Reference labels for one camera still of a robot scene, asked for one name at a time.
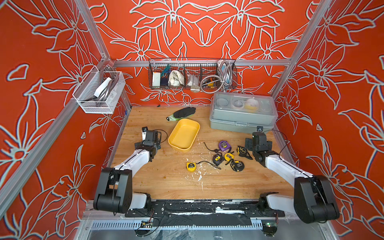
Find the black round tape measure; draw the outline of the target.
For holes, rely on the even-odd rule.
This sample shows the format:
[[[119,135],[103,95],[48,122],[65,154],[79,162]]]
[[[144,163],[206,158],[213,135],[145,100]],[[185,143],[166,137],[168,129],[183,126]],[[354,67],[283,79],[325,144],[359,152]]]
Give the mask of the black round tape measure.
[[[248,160],[253,160],[250,153],[245,147],[238,146],[237,147],[237,153],[239,157],[246,158]]]

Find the black yellow tape measure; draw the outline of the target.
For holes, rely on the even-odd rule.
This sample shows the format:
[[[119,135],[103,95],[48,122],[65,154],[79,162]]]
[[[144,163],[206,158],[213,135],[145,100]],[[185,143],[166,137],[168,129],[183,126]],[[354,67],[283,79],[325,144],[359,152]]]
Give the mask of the black yellow tape measure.
[[[245,164],[242,161],[231,161],[230,166],[235,172],[242,172],[245,169]]]

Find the yellow oval storage tray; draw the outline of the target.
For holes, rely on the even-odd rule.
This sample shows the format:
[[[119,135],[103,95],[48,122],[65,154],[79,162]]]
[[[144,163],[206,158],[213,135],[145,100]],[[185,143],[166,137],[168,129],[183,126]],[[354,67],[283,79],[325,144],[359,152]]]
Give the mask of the yellow oval storage tray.
[[[196,121],[190,119],[179,120],[168,138],[169,145],[175,151],[182,153],[190,151],[200,127],[200,124]]]

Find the purple tape measure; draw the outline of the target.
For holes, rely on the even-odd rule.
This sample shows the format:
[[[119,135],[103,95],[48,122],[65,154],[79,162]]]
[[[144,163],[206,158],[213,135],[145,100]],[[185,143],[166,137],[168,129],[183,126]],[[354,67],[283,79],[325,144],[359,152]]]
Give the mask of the purple tape measure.
[[[218,144],[218,148],[215,149],[215,150],[211,150],[207,147],[206,143],[204,143],[206,148],[211,151],[211,152],[231,152],[232,150],[232,146],[229,144],[229,142],[227,141],[220,141],[219,144]]]

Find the yellow tape measure with strap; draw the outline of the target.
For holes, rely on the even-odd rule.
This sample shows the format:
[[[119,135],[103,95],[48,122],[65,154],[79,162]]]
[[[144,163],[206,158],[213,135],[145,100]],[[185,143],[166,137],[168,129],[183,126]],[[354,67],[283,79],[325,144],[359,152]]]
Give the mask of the yellow tape measure with strap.
[[[189,172],[194,172],[194,171],[197,169],[197,165],[202,164],[202,163],[207,163],[207,164],[211,165],[212,167],[221,170],[220,167],[218,167],[218,166],[216,166],[215,164],[210,163],[210,162],[208,162],[208,161],[200,161],[200,162],[198,162],[198,163],[195,163],[195,162],[187,162],[187,163],[186,163],[186,169],[187,169]]]

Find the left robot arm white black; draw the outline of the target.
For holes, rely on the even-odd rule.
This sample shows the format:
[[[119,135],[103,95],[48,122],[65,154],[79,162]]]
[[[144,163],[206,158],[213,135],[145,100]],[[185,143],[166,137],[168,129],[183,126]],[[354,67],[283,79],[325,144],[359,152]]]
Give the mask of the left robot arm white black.
[[[93,208],[113,214],[126,214],[129,210],[152,208],[151,196],[133,191],[133,177],[155,158],[161,149],[162,133],[142,128],[142,141],[135,143],[134,152],[121,164],[101,171]]]

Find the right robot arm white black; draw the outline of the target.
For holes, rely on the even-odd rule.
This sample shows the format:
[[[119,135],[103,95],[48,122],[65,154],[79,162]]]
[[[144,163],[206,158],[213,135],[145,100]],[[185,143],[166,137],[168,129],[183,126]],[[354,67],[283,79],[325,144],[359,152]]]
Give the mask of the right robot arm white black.
[[[327,177],[313,175],[287,162],[272,150],[272,142],[267,140],[264,133],[252,133],[252,137],[245,140],[245,148],[252,152],[258,163],[278,174],[294,188],[293,197],[277,192],[261,194],[261,212],[276,210],[296,214],[306,224],[325,223],[340,217],[336,197]]]

